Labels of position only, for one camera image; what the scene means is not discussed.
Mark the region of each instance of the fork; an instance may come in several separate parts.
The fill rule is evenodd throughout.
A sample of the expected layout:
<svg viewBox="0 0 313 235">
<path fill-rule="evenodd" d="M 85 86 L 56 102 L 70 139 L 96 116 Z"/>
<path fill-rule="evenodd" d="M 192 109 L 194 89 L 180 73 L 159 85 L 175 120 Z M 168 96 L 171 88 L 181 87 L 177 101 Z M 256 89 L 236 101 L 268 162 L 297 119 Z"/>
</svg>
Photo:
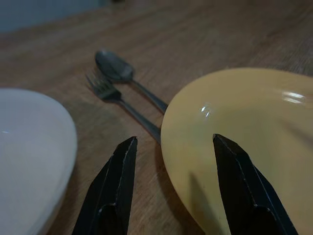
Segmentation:
<svg viewBox="0 0 313 235">
<path fill-rule="evenodd" d="M 160 129 L 147 120 L 143 115 L 138 113 L 130 104 L 122 99 L 122 93 L 118 91 L 112 83 L 105 77 L 99 77 L 95 72 L 86 74 L 86 79 L 92 92 L 102 101 L 115 103 L 125 108 L 157 141 L 160 141 Z"/>
</svg>

